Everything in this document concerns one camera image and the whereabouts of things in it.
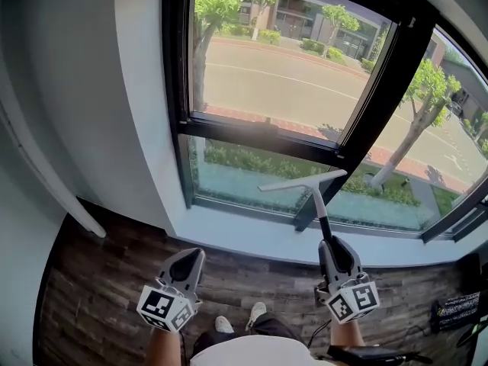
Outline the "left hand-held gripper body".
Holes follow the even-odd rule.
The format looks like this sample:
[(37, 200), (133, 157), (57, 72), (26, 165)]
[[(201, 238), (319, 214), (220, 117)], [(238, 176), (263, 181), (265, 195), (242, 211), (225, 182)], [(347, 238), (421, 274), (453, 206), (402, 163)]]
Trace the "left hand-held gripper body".
[(183, 291), (161, 278), (155, 285), (145, 285), (136, 307), (144, 321), (166, 332), (180, 332), (198, 313), (203, 303), (196, 293)]

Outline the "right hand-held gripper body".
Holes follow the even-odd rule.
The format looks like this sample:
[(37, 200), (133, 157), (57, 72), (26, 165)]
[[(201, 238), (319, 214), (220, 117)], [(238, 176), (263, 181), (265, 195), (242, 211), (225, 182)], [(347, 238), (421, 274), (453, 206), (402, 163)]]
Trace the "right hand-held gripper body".
[(327, 306), (338, 324), (360, 319), (380, 307), (376, 284), (363, 271), (336, 290), (329, 289), (325, 281), (319, 283), (314, 288), (314, 298), (317, 306)]

